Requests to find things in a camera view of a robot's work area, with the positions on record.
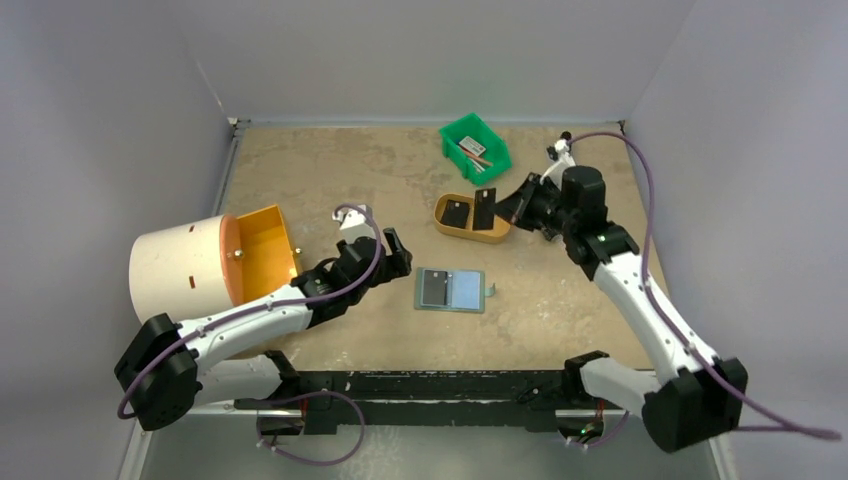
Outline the black VIP card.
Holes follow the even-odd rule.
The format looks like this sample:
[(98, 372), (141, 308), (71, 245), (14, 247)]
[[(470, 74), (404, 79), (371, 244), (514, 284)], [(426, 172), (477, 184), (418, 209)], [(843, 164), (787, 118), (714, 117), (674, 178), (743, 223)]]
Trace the black VIP card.
[(423, 271), (421, 303), (427, 306), (446, 306), (448, 303), (448, 272)]
[(497, 190), (495, 188), (479, 189), (474, 193), (473, 231), (488, 231), (494, 227)]

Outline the teal card holder wallet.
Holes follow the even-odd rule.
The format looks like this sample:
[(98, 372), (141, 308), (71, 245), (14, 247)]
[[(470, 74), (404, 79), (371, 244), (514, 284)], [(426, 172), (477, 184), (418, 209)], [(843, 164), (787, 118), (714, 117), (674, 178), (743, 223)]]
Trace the teal card holder wallet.
[[(421, 303), (422, 276), (425, 269), (448, 272), (446, 306), (427, 306)], [(416, 310), (482, 314), (485, 312), (486, 300), (494, 296), (496, 292), (496, 284), (488, 282), (482, 270), (419, 267), (416, 271), (413, 305)]]

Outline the black credit card stack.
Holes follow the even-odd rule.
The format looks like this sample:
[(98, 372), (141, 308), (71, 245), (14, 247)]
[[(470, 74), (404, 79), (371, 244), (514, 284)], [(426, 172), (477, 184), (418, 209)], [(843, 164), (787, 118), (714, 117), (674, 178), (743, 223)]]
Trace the black credit card stack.
[(466, 201), (448, 200), (440, 217), (442, 225), (464, 230), (467, 226), (471, 206)]

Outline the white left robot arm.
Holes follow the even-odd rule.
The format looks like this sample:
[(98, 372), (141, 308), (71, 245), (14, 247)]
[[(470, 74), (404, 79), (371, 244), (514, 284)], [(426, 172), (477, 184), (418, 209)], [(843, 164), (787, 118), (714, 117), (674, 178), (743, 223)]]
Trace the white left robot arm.
[(336, 248), (337, 256), (243, 306), (179, 322), (165, 313), (146, 320), (114, 368), (124, 391), (118, 417), (136, 419), (147, 431), (164, 428), (200, 395), (212, 394), (214, 383), (204, 376), (216, 365), (274, 337), (342, 316), (369, 289), (412, 272), (413, 255), (392, 228), (341, 240)]

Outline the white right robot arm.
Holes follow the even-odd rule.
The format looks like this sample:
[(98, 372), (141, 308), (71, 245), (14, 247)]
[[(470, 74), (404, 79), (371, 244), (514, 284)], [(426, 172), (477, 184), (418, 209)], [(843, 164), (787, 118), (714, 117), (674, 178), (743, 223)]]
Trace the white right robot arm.
[(531, 173), (495, 215), (558, 234), (568, 257), (616, 306), (653, 366), (625, 367), (600, 351), (565, 362), (561, 392), (576, 407), (603, 399), (640, 418), (655, 445), (673, 453), (739, 426), (748, 373), (688, 326), (647, 271), (647, 257), (608, 218), (606, 184), (593, 167), (568, 167), (560, 182)]

